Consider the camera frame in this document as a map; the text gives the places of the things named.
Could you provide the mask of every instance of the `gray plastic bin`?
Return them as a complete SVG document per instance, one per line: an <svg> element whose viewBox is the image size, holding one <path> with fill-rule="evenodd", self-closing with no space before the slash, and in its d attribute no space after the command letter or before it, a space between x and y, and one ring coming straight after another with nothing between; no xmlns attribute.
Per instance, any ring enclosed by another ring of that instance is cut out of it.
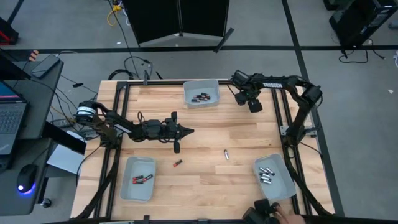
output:
<svg viewBox="0 0 398 224"><path fill-rule="evenodd" d="M191 102L192 98L201 93L210 95L210 100L198 103ZM218 89L217 80L198 80L187 81L184 83L184 99L188 108L204 108L209 106L217 106L220 100L220 90Z"/></svg>
<svg viewBox="0 0 398 224"><path fill-rule="evenodd" d="M260 167L264 169L268 167L275 173L275 176L269 174L272 179L271 184L260 182L259 172L262 172ZM260 185L263 196L268 200L278 202L296 194L292 178L285 166L283 158L279 154L272 154L256 159L253 165L253 172Z"/></svg>
<svg viewBox="0 0 398 224"><path fill-rule="evenodd" d="M147 202L152 197L155 184L156 161L151 157L132 156L127 159L120 197L123 200ZM154 177L143 184L132 184L132 178L152 174Z"/></svg>

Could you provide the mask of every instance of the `floor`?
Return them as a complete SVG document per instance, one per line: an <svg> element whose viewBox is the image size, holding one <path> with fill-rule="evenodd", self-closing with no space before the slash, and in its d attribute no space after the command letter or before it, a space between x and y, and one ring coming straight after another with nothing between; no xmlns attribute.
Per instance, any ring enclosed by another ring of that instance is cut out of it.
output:
<svg viewBox="0 0 398 224"><path fill-rule="evenodd" d="M337 46L321 0L287 0L300 46ZM7 19L17 0L2 2L0 17ZM101 49L125 48L120 28L109 26L109 5L104 0L25 0L13 28L20 33L15 46L4 49ZM118 16L130 47L137 47L126 17ZM394 14L389 21L398 19ZM398 30L387 21L372 36L375 45L398 45ZM154 71L164 78L229 78L240 69L265 75L300 75L289 26L281 0L231 0L228 27L235 32L226 45L289 46L285 50L222 50L192 52L139 52L136 56L154 63ZM216 45L210 39L166 40L151 47ZM398 68L392 56L397 48L379 50L385 60L369 51L366 64L343 64L338 50L302 52L310 80L322 86L324 102L318 109L325 130L336 183L347 217L398 220L398 138L395 119L398 109ZM39 60L47 55L40 54ZM123 68L128 53L62 54L62 75L97 90L115 69ZM349 60L364 60L357 51ZM136 61L138 71L146 68ZM127 63L134 70L131 61ZM119 75L117 79L126 79ZM61 78L58 84L74 104L93 97L84 88L73 88ZM54 113L55 119L61 118ZM73 203L74 177L51 179L46 197L54 205L46 210L37 206L23 217L0 217L0 223L47 223L69 218Z"/></svg>

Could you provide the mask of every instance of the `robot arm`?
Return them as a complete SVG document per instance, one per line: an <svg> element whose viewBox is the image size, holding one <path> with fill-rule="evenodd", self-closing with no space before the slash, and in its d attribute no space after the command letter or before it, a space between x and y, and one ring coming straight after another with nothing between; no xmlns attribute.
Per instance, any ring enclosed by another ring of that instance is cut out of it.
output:
<svg viewBox="0 0 398 224"><path fill-rule="evenodd" d="M158 140L162 143L172 142L175 153L180 152L178 141L194 132L193 129L177 124L177 112L173 112L171 118L166 118L163 122L159 120L145 121L142 113L138 112L139 124L134 124L115 111L107 109L103 104L93 101L80 103L75 117L78 124L92 127L97 131L101 135L101 140L116 144L118 138L117 131L113 128L115 127L127 133L135 142L142 142L146 139Z"/></svg>
<svg viewBox="0 0 398 224"><path fill-rule="evenodd" d="M316 102L322 97L320 86L315 86L303 78L292 75L289 77L266 77L263 74L246 75L236 71L232 76L232 85L240 92L235 95L239 105L246 102L250 112L256 113L262 110L262 105L257 99L262 88L273 88L287 90L294 101L298 104L298 112L293 124L286 130L285 143L288 146L296 146L305 136L304 122ZM296 86L305 88L303 94L299 95Z"/></svg>

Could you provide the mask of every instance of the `human hand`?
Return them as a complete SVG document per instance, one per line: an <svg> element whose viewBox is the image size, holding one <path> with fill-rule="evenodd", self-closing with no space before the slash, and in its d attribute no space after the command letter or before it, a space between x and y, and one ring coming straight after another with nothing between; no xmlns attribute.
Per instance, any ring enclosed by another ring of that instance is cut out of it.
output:
<svg viewBox="0 0 398 224"><path fill-rule="evenodd" d="M280 224L305 224L301 215L288 215L281 206L277 206L276 211L274 217L278 219Z"/></svg>

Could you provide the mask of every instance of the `wooden table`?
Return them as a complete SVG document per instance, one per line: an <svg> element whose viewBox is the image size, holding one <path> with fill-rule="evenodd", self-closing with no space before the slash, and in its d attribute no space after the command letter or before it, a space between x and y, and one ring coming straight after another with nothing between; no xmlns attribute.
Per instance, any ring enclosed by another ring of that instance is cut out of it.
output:
<svg viewBox="0 0 398 224"><path fill-rule="evenodd" d="M112 108L115 89L116 81L102 81L98 101ZM173 153L172 144L158 141L136 143L127 135L123 136L112 220L142 220L144 215L150 215L151 220L240 219L254 201L263 198L252 171L253 162L270 154L282 155L271 91L263 90L260 94L263 110L259 113L250 113L247 105L237 105L226 85L220 85L220 94L220 103L216 107L187 109L182 85L131 87L128 120L136 123L137 112L141 111L145 119L163 121L170 117L172 111L177 111L178 122L195 132L181 140L180 154ZM119 114L123 95L119 99ZM298 107L289 94L288 97L294 117ZM286 123L280 95L279 100ZM314 138L305 137L302 142L318 147ZM99 140L90 141L86 155L98 145ZM229 152L229 160L224 157L224 149ZM334 212L320 156L301 144L299 151L308 188L329 212ZM103 150L98 150L83 164L71 217L77 216L97 191L103 154ZM120 198L124 169L130 156L156 159L154 194L146 203ZM179 159L183 163L173 167ZM303 213L301 192L298 187L296 189ZM107 199L106 193L102 215ZM292 209L291 199L280 203L287 211Z"/></svg>

